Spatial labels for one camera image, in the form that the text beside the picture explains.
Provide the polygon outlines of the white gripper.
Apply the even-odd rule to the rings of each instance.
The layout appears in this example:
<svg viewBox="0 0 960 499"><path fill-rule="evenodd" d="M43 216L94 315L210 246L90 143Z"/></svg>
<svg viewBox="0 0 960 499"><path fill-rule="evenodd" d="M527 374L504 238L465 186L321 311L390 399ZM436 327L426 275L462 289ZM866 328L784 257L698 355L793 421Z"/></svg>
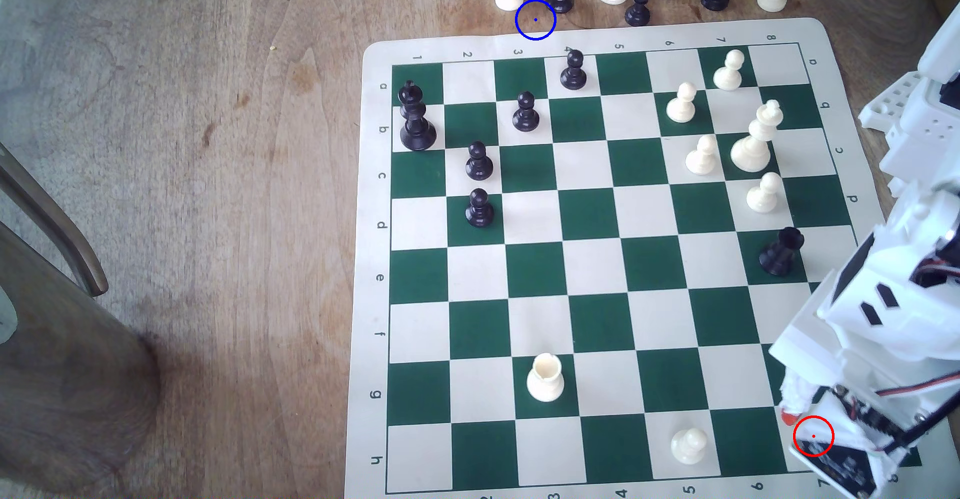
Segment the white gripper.
<svg viewBox="0 0 960 499"><path fill-rule="evenodd" d="M772 354L787 426L830 387L903 426L932 416L958 394L958 231L873 231Z"/></svg>

